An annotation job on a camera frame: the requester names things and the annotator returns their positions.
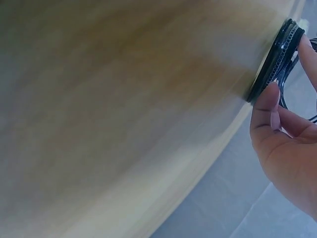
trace finger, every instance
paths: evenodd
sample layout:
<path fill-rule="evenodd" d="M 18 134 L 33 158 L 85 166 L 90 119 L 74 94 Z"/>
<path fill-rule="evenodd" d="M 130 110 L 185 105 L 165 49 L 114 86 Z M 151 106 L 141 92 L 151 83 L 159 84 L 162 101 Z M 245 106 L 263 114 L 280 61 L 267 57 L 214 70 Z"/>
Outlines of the finger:
<path fill-rule="evenodd" d="M 252 111 L 250 136 L 262 166 L 276 148 L 292 141 L 279 130 L 278 101 L 279 88 L 276 83 L 270 83 L 257 99 Z"/>
<path fill-rule="evenodd" d="M 303 35 L 299 43 L 298 55 L 308 78 L 317 91 L 317 53 L 306 35 Z"/>
<path fill-rule="evenodd" d="M 278 113 L 282 127 L 292 137 L 300 137 L 306 129 L 316 126 L 311 121 L 306 120 L 281 106 L 278 107 Z"/>

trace fingernail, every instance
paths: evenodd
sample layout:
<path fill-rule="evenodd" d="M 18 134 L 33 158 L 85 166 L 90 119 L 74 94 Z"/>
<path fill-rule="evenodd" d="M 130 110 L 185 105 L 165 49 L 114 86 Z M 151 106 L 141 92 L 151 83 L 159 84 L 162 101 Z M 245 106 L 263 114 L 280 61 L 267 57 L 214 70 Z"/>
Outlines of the fingernail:
<path fill-rule="evenodd" d="M 309 47 L 312 48 L 312 43 L 311 43 L 311 41 L 309 40 L 309 38 L 307 37 L 307 35 L 303 35 L 302 41 L 303 41 L 303 43 L 304 43 L 305 45 L 308 45 Z"/>
<path fill-rule="evenodd" d="M 278 112 L 271 113 L 271 128 L 272 130 L 281 130 L 281 119 Z"/>
<path fill-rule="evenodd" d="M 281 92 L 279 92 L 278 100 L 277 100 L 276 105 L 274 106 L 274 108 L 271 112 L 271 128 L 272 128 L 272 130 L 281 130 L 281 119 L 280 119 L 278 111 L 277 111 L 280 96 L 281 96 Z"/>

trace curved wooden panel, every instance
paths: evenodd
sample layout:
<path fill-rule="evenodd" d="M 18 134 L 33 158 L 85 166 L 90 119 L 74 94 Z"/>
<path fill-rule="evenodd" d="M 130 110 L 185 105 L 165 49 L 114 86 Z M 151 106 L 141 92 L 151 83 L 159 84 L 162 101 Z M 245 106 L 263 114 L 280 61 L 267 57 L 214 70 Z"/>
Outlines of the curved wooden panel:
<path fill-rule="evenodd" d="M 0 236 L 149 236 L 245 118 L 296 6 L 1 1 Z"/>

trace wooden surface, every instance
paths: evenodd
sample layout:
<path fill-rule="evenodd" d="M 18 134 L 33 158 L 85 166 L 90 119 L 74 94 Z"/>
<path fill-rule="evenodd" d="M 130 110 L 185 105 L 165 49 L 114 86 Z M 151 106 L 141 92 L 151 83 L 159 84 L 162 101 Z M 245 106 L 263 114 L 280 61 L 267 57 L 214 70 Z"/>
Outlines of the wooden surface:
<path fill-rule="evenodd" d="M 148 237 L 299 2 L 1 1 L 0 237 Z"/>

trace pink fingernail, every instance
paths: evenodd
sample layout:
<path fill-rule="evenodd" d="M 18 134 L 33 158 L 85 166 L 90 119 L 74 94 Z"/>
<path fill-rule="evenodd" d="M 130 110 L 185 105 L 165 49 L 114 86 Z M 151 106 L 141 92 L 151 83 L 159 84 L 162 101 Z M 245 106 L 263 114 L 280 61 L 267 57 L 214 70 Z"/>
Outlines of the pink fingernail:
<path fill-rule="evenodd" d="M 303 35 L 302 41 L 303 41 L 303 43 L 304 43 L 305 45 L 308 45 L 309 47 L 312 48 L 312 43 L 311 43 L 311 41 L 309 40 L 309 38 L 307 37 L 307 35 Z"/>
<path fill-rule="evenodd" d="M 271 128 L 272 128 L 272 130 L 280 130 L 281 129 L 281 119 L 279 117 L 278 112 L 271 113 Z"/>

